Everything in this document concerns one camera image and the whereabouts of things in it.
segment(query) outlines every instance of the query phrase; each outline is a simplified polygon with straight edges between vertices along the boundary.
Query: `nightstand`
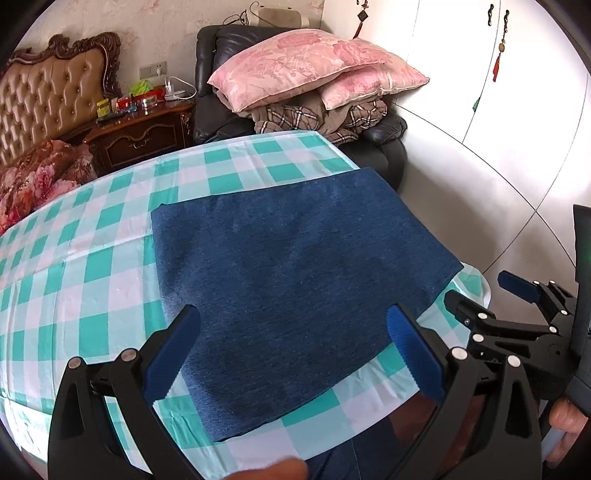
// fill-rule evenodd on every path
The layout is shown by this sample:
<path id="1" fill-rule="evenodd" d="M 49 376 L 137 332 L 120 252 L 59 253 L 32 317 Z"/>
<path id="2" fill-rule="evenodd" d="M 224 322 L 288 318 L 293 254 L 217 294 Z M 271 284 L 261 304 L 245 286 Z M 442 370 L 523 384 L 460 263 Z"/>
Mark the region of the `nightstand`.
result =
<path id="1" fill-rule="evenodd" d="M 193 102 L 162 102 L 99 124 L 84 138 L 99 175 L 192 145 Z"/>

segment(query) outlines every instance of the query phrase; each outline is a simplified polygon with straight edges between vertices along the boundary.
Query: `white wardrobe door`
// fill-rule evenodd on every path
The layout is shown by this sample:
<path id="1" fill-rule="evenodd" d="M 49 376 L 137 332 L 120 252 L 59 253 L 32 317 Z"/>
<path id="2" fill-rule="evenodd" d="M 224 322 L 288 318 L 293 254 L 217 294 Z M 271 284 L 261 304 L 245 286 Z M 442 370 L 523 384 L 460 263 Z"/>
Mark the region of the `white wardrobe door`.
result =
<path id="1" fill-rule="evenodd" d="M 545 320 L 537 307 L 499 287 L 496 278 L 502 270 L 544 284 L 554 280 L 570 290 L 573 295 L 577 294 L 574 266 L 556 237 L 537 214 L 484 276 L 492 292 L 489 308 L 499 320 L 543 325 Z"/>
<path id="2" fill-rule="evenodd" d="M 537 208 L 573 141 L 587 70 L 535 0 L 502 0 L 501 13 L 506 9 L 498 79 L 491 71 L 464 145 Z"/>
<path id="3" fill-rule="evenodd" d="M 371 0 L 360 38 L 406 59 L 413 37 L 419 0 Z M 322 28 L 343 38 L 353 38 L 361 6 L 354 0 L 326 0 Z"/>
<path id="4" fill-rule="evenodd" d="M 533 209 L 461 143 L 402 108 L 398 113 L 408 123 L 403 201 L 459 260 L 484 272 Z"/>
<path id="5" fill-rule="evenodd" d="M 463 141 L 486 81 L 498 22 L 499 0 L 421 0 L 408 64 L 431 80 L 399 94 L 397 104 Z"/>
<path id="6" fill-rule="evenodd" d="M 577 135 L 569 155 L 538 213 L 574 262 L 573 204 L 591 207 L 591 77 Z"/>

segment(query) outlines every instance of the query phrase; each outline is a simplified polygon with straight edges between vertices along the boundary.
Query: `black leather armchair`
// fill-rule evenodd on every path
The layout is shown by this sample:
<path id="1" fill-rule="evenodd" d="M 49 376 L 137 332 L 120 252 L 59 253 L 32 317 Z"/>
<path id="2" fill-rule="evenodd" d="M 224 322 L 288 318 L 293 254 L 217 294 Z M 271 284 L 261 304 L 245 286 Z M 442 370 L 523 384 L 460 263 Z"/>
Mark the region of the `black leather armchair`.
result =
<path id="1" fill-rule="evenodd" d="M 211 25 L 199 31 L 195 67 L 197 101 L 193 122 L 193 139 L 196 145 L 254 135 L 253 121 L 228 110 L 213 93 L 207 81 L 230 57 L 287 30 L 289 29 Z M 407 160 L 406 150 L 400 141 L 406 128 L 404 119 L 392 110 L 377 126 L 363 132 L 359 140 L 345 144 L 340 149 L 359 167 L 373 168 L 397 189 Z"/>

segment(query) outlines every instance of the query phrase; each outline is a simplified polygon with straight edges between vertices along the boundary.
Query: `carved wooden headboard frame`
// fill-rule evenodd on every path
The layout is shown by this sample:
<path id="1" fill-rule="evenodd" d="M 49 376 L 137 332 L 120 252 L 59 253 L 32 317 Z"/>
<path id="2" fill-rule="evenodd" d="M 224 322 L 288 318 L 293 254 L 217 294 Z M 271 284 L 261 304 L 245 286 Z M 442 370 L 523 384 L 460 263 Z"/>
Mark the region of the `carved wooden headboard frame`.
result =
<path id="1" fill-rule="evenodd" d="M 76 55 L 99 48 L 105 55 L 105 71 L 103 72 L 103 94 L 105 98 L 121 96 L 121 88 L 117 83 L 117 70 L 119 69 L 119 54 L 121 52 L 121 40 L 114 32 L 104 32 L 92 38 L 84 38 L 74 42 L 69 47 L 70 39 L 61 34 L 53 35 L 49 39 L 47 48 L 40 53 L 32 53 L 31 48 L 15 50 L 7 64 L 0 69 L 0 80 L 13 63 L 34 65 L 54 56 L 61 60 L 73 59 Z"/>

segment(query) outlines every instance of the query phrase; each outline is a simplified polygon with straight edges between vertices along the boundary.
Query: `power socket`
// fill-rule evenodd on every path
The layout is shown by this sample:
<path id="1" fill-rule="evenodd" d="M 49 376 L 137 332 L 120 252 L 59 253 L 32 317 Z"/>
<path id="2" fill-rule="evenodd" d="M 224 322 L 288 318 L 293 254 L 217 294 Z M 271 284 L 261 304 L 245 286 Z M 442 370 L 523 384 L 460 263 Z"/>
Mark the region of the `power socket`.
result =
<path id="1" fill-rule="evenodd" d="M 159 61 L 151 65 L 139 68 L 139 79 L 145 80 L 152 77 L 158 77 L 158 69 L 160 69 L 160 75 L 166 75 L 166 61 Z"/>

